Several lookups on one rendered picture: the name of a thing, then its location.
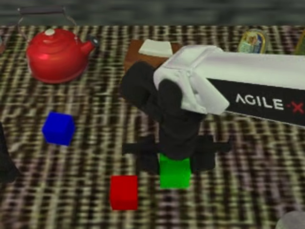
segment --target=red kettle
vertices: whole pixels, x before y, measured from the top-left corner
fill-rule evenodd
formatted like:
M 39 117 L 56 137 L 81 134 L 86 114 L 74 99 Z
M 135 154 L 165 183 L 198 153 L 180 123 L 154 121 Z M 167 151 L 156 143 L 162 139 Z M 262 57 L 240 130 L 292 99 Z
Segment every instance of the red kettle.
M 31 75 L 44 83 L 64 83 L 80 76 L 88 65 L 90 53 L 99 44 L 89 36 L 86 42 L 64 29 L 48 29 L 38 33 L 30 41 L 20 29 L 24 15 L 62 13 L 75 26 L 75 21 L 66 15 L 63 6 L 22 7 L 18 9 L 21 17 L 18 22 L 19 33 L 27 40 L 26 56 Z

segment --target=white round object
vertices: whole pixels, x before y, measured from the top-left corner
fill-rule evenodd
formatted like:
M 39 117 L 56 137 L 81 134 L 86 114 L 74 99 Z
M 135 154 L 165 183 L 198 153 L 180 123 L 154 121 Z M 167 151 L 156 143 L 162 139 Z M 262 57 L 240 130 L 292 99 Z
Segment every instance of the white round object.
M 48 29 L 44 32 L 44 34 L 46 34 L 47 36 L 52 36 L 54 35 L 55 30 L 54 29 Z
M 283 215 L 275 229 L 303 229 L 305 228 L 305 212 L 291 211 Z

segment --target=red cube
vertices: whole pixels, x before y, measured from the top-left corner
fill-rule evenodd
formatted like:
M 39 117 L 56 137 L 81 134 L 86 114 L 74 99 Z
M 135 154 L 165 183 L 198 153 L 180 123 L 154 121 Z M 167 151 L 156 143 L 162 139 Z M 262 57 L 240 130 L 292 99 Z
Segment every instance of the red cube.
M 138 177 L 111 176 L 110 205 L 113 210 L 138 208 Z

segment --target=dark background wall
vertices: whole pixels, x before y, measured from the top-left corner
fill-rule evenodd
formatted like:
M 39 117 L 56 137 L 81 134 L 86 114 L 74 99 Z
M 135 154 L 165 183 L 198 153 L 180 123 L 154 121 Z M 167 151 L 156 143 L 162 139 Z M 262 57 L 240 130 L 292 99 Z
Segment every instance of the dark background wall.
M 80 25 L 222 24 L 303 25 L 304 0 L 1 0 L 0 25 L 18 20 L 17 8 L 64 4 Z M 63 25 L 58 15 L 29 16 L 27 25 Z

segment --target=cube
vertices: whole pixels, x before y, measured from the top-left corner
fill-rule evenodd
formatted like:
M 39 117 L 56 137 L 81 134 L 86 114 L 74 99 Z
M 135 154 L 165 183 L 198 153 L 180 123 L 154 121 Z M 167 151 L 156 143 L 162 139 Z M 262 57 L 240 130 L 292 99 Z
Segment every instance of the cube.
M 75 125 L 72 115 L 50 112 L 42 128 L 48 143 L 68 146 L 73 138 Z
M 138 177 L 111 176 L 110 205 L 113 210 L 138 208 Z
M 160 188 L 188 188 L 191 174 L 189 158 L 176 161 L 160 154 Z

